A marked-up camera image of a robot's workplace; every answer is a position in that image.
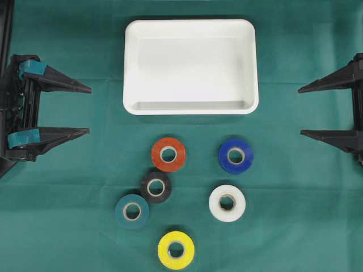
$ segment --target green tablecloth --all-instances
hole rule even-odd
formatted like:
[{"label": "green tablecloth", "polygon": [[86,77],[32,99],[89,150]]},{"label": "green tablecloth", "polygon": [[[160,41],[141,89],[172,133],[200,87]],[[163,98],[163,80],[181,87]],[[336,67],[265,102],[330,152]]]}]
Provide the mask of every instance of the green tablecloth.
[{"label": "green tablecloth", "polygon": [[[256,28],[260,104],[246,116],[132,116],[122,105],[124,31],[139,18],[244,18]],[[299,135],[352,127],[351,93],[298,95],[363,50],[361,1],[25,1],[15,5],[10,54],[37,54],[93,87],[45,93],[40,126],[91,135],[19,163],[0,181],[0,270],[167,271],[158,240],[182,230],[196,245],[187,271],[360,271],[363,168],[351,155]],[[186,146],[173,192],[150,205],[146,226],[123,229],[117,200],[137,192],[162,136]],[[230,175],[217,151],[232,135],[255,161]],[[247,208],[234,223],[208,209],[232,184]]]}]

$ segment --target blue tape roll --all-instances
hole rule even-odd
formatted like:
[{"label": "blue tape roll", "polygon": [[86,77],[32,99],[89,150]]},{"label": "blue tape roll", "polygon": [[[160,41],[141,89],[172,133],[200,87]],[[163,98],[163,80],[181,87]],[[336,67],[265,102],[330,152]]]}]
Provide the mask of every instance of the blue tape roll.
[{"label": "blue tape roll", "polygon": [[11,133],[7,136],[9,148],[40,142],[39,129],[28,129]]},{"label": "blue tape roll", "polygon": [[[129,205],[136,205],[139,208],[139,215],[135,219],[129,219],[126,215],[126,208]],[[137,194],[128,194],[122,197],[115,208],[115,217],[125,228],[140,228],[149,217],[149,205]]]},{"label": "blue tape roll", "polygon": [[[242,161],[240,163],[233,163],[229,159],[229,152],[233,150],[242,152]],[[221,146],[218,159],[221,167],[226,172],[237,175],[246,171],[252,165],[254,152],[247,142],[240,139],[230,139]]]}]

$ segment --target white tray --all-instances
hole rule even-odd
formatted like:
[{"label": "white tray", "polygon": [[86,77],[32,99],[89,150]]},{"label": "white tray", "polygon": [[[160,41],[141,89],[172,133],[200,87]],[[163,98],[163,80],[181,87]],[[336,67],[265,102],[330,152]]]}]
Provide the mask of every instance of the white tray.
[{"label": "white tray", "polygon": [[248,114],[259,102],[253,25],[242,19],[136,20],[125,32],[131,114]]}]

